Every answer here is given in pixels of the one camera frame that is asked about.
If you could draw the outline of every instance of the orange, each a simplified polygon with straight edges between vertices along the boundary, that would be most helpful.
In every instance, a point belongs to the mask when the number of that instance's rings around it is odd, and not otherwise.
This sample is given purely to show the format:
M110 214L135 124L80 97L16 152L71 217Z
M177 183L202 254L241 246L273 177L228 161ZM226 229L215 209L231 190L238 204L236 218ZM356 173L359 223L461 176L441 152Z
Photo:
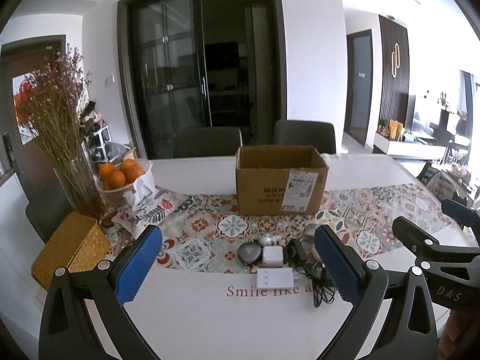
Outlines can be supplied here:
M98 168L98 175L100 176L102 181L106 181L114 171L114 164L112 164L111 162L105 162L100 165L100 168Z
M116 170L110 175L107 183L109 187L113 190L122 188L123 186L125 186L125 175L121 171Z
M136 165L136 164L137 164L137 162L135 160L125 160L120 165L120 170L123 173L125 173L129 167L131 167L132 165Z
M144 174L145 171L140 165L132 165L125 171L125 177L129 183L133 183L136 179Z

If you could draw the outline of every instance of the cardboard box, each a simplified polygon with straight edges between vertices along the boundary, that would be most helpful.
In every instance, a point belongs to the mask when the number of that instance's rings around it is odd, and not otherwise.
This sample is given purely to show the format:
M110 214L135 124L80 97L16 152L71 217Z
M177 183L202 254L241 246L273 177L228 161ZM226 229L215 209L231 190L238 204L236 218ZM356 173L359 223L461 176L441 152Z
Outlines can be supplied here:
M110 243L96 219L72 212L35 259L32 277L48 290L53 273L59 266L66 267L71 273L90 271L105 259L109 247Z
M315 214L328 166L312 146L244 146L235 172L241 215Z

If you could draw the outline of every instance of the glass vase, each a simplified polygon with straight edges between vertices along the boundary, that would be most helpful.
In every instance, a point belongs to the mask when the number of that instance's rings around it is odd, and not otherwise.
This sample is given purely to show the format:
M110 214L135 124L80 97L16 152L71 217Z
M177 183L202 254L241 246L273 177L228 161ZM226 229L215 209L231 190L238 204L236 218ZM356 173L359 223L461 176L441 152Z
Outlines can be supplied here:
M105 213L105 204L83 152L69 163L57 166L55 173L73 209L100 220Z

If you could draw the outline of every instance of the wooden door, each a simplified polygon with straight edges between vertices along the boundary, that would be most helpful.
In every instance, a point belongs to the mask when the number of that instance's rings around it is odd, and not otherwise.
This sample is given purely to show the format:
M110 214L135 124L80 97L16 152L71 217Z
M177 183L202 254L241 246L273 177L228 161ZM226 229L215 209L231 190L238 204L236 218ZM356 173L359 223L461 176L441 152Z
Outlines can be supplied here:
M13 48L4 45L0 55L0 136L10 166L30 202L39 198L46 188L58 183L58 179L52 163L37 146L36 139L19 126L14 96L21 92L25 75L48 63L53 64L61 47L60 40Z

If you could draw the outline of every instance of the blue gripper pad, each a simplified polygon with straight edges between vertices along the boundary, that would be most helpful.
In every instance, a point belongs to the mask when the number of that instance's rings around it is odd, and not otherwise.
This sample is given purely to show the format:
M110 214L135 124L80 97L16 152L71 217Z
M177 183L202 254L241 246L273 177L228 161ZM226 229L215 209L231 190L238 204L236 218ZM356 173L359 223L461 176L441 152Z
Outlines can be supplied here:
M157 226L150 225L143 233L129 247L133 248L130 259L115 278L115 297L121 306L134 300L162 247L162 232Z
M328 227L328 225L318 226L315 230L315 249L342 299L356 307L362 298L359 277L348 263L344 252L331 238L337 237L337 235L332 229L330 229L331 234L328 234L323 227Z

